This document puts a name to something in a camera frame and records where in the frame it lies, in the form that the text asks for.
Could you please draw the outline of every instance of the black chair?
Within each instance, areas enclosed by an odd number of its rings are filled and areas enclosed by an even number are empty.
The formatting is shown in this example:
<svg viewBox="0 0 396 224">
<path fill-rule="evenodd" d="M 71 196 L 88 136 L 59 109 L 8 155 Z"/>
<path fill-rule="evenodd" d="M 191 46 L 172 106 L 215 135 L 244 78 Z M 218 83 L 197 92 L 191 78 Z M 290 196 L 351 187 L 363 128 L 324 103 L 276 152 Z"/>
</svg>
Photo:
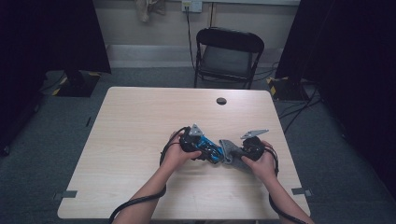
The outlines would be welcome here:
<svg viewBox="0 0 396 224">
<path fill-rule="evenodd" d="M 244 88 L 248 83 L 247 88 L 250 89 L 264 50 L 264 42 L 257 35 L 210 27 L 198 32 L 196 42 L 198 50 L 194 88 L 198 76 L 202 80 L 207 76 L 242 82 Z"/>
</svg>

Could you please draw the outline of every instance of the wooden table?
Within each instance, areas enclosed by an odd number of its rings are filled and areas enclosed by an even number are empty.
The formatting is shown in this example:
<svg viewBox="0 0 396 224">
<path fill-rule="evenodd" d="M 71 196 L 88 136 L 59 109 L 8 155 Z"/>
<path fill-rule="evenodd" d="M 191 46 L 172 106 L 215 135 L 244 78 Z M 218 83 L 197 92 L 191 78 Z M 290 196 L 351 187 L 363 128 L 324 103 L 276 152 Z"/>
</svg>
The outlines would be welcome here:
<svg viewBox="0 0 396 224">
<path fill-rule="evenodd" d="M 218 105 L 223 97 L 226 105 Z M 217 143 L 228 139 L 241 146 L 240 136 L 269 129 L 260 139 L 270 142 L 279 157 L 278 179 L 309 215 L 301 183 L 267 91 L 113 87 L 92 127 L 63 198 L 60 218 L 108 218 L 154 174 L 170 134 L 193 123 Z M 225 164 L 187 161 L 167 182 L 153 219 L 278 218 L 268 192 L 254 175 Z"/>
</svg>

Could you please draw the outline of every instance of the blue robotic part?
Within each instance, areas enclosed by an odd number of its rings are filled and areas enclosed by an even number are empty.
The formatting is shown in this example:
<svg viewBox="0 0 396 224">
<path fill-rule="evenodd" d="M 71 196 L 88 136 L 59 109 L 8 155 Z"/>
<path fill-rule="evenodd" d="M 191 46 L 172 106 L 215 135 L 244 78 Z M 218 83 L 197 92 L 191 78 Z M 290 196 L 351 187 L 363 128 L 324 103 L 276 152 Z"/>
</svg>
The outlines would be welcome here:
<svg viewBox="0 0 396 224">
<path fill-rule="evenodd" d="M 210 161 L 212 163 L 218 163 L 219 161 L 224 160 L 224 152 L 223 149 L 212 141 L 210 141 L 205 136 L 201 135 L 200 140 L 197 142 L 196 147 L 207 151 L 210 154 Z"/>
</svg>

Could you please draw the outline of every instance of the gray carpet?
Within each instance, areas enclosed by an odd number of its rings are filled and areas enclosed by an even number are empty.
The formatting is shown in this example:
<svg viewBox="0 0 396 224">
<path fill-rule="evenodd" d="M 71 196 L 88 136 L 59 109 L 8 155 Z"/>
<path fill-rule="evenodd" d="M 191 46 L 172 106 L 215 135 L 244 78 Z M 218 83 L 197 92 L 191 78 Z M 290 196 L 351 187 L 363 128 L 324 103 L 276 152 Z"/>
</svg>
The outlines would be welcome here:
<svg viewBox="0 0 396 224">
<path fill-rule="evenodd" d="M 48 73 L 44 87 L 61 75 L 62 72 Z M 0 223 L 106 223 L 59 219 L 61 201 L 53 196 L 67 188 L 107 89 L 192 85 L 191 68 L 118 68 L 99 79 L 90 98 L 51 96 L 55 87 L 43 91 L 45 97 L 38 112 L 10 145 L 10 155 L 0 158 Z M 240 84 L 202 81 L 198 86 L 241 88 Z M 252 89 L 268 90 L 268 86 L 260 80 L 253 83 Z M 308 94 L 313 89 L 306 87 Z M 276 110 L 279 115 L 287 114 L 302 107 L 297 103 L 275 102 Z M 293 115 L 281 120 L 284 129 Z M 343 139 L 337 119 L 325 104 L 304 110 L 290 125 L 286 138 L 302 185 L 313 192 L 307 200 L 311 217 L 317 223 L 396 222 L 395 202 L 371 166 Z"/>
</svg>

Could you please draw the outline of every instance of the power cord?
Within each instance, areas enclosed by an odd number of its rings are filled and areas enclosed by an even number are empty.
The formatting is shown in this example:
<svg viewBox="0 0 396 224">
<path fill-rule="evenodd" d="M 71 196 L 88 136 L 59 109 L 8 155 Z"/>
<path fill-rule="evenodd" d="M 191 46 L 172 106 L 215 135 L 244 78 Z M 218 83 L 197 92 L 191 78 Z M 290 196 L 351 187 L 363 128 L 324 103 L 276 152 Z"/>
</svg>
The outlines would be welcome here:
<svg viewBox="0 0 396 224">
<path fill-rule="evenodd" d="M 270 70 L 265 71 L 265 72 L 256 73 L 256 74 L 254 74 L 254 75 L 257 76 L 257 75 L 262 75 L 262 74 L 269 73 L 269 72 L 272 74 L 272 73 L 273 73 L 274 71 L 276 71 L 276 69 L 277 69 L 277 67 L 275 67 L 275 65 L 276 65 L 277 63 L 279 63 L 279 62 L 273 63 L 273 64 L 271 65 L 271 69 L 270 69 Z"/>
<path fill-rule="evenodd" d="M 173 140 L 179 133 L 181 133 L 182 131 L 186 131 L 186 130 L 188 130 L 188 127 L 183 127 L 183 128 L 181 128 L 180 130 L 178 130 L 177 132 L 175 132 L 175 133 L 171 136 L 171 138 L 169 139 L 168 143 L 167 143 L 167 144 L 165 145 L 165 147 L 163 148 L 163 152 L 161 153 L 161 157 L 160 157 L 160 166 L 161 166 L 161 164 L 163 163 L 163 159 L 165 158 L 165 155 L 166 155 L 166 152 L 167 152 L 168 148 L 169 148 L 170 146 L 173 145 L 173 144 L 171 143 L 172 140 Z M 275 152 L 274 149 L 273 149 L 272 147 L 270 147 L 270 146 L 265 146 L 264 151 L 269 152 L 269 153 L 272 155 L 272 157 L 274 158 L 274 160 L 275 160 L 275 174 L 276 174 L 276 176 L 277 176 L 277 174 L 279 173 L 279 162 L 278 162 L 278 158 L 277 158 L 276 152 Z M 129 207 L 129 206 L 131 206 L 131 205 L 137 204 L 137 203 L 143 203 L 143 202 L 151 201 L 151 200 L 154 200 L 154 199 L 159 199 L 159 198 L 161 198 L 165 193 L 166 193 L 166 185 L 163 187 L 163 189 L 162 189 L 160 192 L 158 192 L 158 193 L 156 193 L 156 194 L 152 194 L 152 195 L 149 195 L 149 196 L 144 196 L 144 197 L 132 199 L 132 200 L 126 202 L 126 203 L 123 203 L 122 205 L 120 205 L 119 207 L 117 207 L 117 208 L 113 211 L 113 213 L 111 214 L 111 216 L 110 216 L 110 218 L 109 218 L 109 220 L 108 220 L 108 223 L 109 223 L 109 224 L 113 223 L 114 218 L 116 217 L 116 215 L 117 215 L 122 209 L 124 209 L 124 208 L 126 208 L 126 207 Z M 286 214 L 286 213 L 284 213 L 283 211 L 281 211 L 281 210 L 275 205 L 274 201 L 272 200 L 271 195 L 269 195 L 269 202 L 270 202 L 271 207 L 274 209 L 274 211 L 276 211 L 280 216 L 282 216 L 282 217 L 284 217 L 284 218 L 286 218 L 286 219 L 288 219 L 288 220 L 291 220 L 291 221 L 293 221 L 294 223 L 306 224 L 304 221 L 300 220 L 299 218 L 293 217 L 293 216 L 291 216 L 291 215 L 289 215 L 289 214 Z"/>
<path fill-rule="evenodd" d="M 192 58 L 192 43 L 191 43 L 191 32 L 190 32 L 190 8 L 184 7 L 184 9 L 186 11 L 187 26 L 189 28 L 189 47 L 190 47 L 191 64 L 192 64 L 192 68 L 195 70 L 194 59 Z"/>
<path fill-rule="evenodd" d="M 286 107 L 286 108 L 283 109 L 282 112 L 279 114 L 279 118 L 282 118 L 282 117 L 283 117 L 283 114 L 286 113 L 287 110 L 289 110 L 289 109 L 291 109 L 291 108 L 293 108 L 293 107 L 295 107 L 295 106 L 299 106 L 299 105 L 303 105 L 303 104 L 305 104 L 305 102 L 294 103 L 293 105 L 290 105 L 290 106 Z"/>
<path fill-rule="evenodd" d="M 181 131 L 185 131 L 187 130 L 187 127 L 181 128 L 180 130 L 178 130 L 177 132 L 175 132 L 172 137 L 169 139 L 168 143 L 165 145 L 165 147 L 163 148 L 163 152 L 161 153 L 161 157 L 160 157 L 160 166 L 163 163 L 163 159 L 165 158 L 165 154 L 168 151 L 168 148 L 170 146 L 172 146 L 173 144 L 171 144 L 172 140 L 179 134 L 181 133 Z M 116 215 L 124 208 L 129 207 L 131 205 L 137 204 L 137 203 L 143 203 L 143 202 L 147 202 L 147 201 L 151 201 L 154 199 L 159 199 L 161 198 L 164 194 L 166 193 L 166 185 L 165 187 L 163 187 L 163 189 L 156 193 L 156 194 L 152 194 L 149 196 L 145 196 L 145 197 L 140 197 L 140 198 L 136 198 L 136 199 L 132 199 L 126 203 L 123 203 L 122 205 L 118 206 L 113 213 L 111 214 L 110 218 L 108 219 L 108 223 L 111 224 L 114 221 L 114 218 L 116 217 Z"/>
<path fill-rule="evenodd" d="M 212 27 L 212 22 L 213 22 L 213 7 L 215 3 L 212 2 L 212 7 L 210 8 L 210 24 L 209 27 Z"/>
<path fill-rule="evenodd" d="M 59 83 L 59 81 L 61 81 L 62 77 L 64 77 L 64 72 L 62 73 L 62 75 L 52 84 L 50 84 L 48 87 L 44 87 L 43 89 L 39 90 L 39 91 L 46 91 L 47 89 L 55 86 L 56 83 Z"/>
<path fill-rule="evenodd" d="M 320 98 L 320 99 L 318 99 L 316 102 L 314 102 L 314 103 L 312 103 L 311 105 L 309 105 L 308 107 L 311 107 L 312 105 L 317 105 L 318 103 L 320 103 L 322 101 L 322 99 Z M 287 117 L 287 116 L 289 116 L 289 115 L 292 115 L 292 114 L 295 114 L 295 113 L 298 113 L 300 110 L 302 110 L 303 109 L 303 107 L 302 108 L 299 108 L 299 109 L 296 109 L 296 110 L 293 110 L 293 111 L 291 111 L 291 112 L 289 112 L 289 113 L 287 113 L 287 114 L 285 114 L 285 115 L 283 115 L 283 113 L 281 114 L 281 115 L 279 115 L 279 119 L 283 119 L 283 118 L 285 118 L 285 117 Z"/>
<path fill-rule="evenodd" d="M 303 110 L 305 110 L 306 108 L 308 108 L 308 107 L 310 106 L 309 103 L 311 103 L 311 101 L 314 99 L 315 93 L 317 93 L 317 90 L 318 90 L 318 86 L 315 87 L 314 93 L 312 93 L 312 96 L 309 98 L 309 100 L 306 102 L 306 104 L 303 106 L 303 108 L 291 112 L 291 113 L 295 113 L 295 112 L 296 112 L 297 114 L 293 117 L 293 119 L 291 119 L 291 122 L 288 124 L 288 126 L 287 126 L 286 129 L 283 131 L 283 133 L 286 133 L 286 132 L 288 131 L 290 125 L 297 119 L 297 117 L 301 114 L 301 112 L 303 112 Z M 281 117 L 279 117 L 279 119 L 283 119 L 283 118 L 285 118 L 287 115 L 281 116 Z"/>
</svg>

